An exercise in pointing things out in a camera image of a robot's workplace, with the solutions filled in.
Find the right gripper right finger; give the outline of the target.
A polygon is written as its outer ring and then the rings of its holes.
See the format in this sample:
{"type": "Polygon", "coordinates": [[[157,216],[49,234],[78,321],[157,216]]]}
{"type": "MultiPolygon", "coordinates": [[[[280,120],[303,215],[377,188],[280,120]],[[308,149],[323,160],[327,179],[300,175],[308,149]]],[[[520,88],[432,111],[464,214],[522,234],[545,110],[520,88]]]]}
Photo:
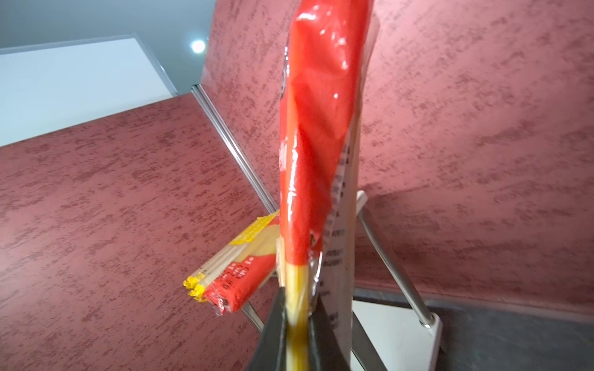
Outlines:
{"type": "Polygon", "coordinates": [[[341,352],[329,316],[318,298],[315,311],[308,319],[309,366],[313,371],[350,371],[341,352]]]}

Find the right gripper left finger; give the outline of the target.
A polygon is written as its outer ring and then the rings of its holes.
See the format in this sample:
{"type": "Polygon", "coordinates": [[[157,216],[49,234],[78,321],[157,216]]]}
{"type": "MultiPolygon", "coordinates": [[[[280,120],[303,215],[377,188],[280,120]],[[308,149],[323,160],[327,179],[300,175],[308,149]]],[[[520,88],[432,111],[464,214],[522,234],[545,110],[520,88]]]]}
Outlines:
{"type": "Polygon", "coordinates": [[[287,344],[286,289],[279,288],[258,346],[246,370],[285,371],[287,344]]]}

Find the red spaghetti pack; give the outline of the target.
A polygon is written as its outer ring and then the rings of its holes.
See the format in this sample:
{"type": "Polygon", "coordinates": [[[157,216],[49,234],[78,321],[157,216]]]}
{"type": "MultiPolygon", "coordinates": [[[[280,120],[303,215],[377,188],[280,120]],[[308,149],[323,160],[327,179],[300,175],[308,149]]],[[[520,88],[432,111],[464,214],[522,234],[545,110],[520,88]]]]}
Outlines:
{"type": "Polygon", "coordinates": [[[269,278],[276,267],[276,254],[248,255],[233,261],[204,292],[221,315],[237,312],[269,278]]]}
{"type": "Polygon", "coordinates": [[[278,270],[286,370],[311,370],[308,319],[321,298],[352,346],[362,98],[378,24],[371,1],[303,1],[289,26],[280,121],[278,270]]]}

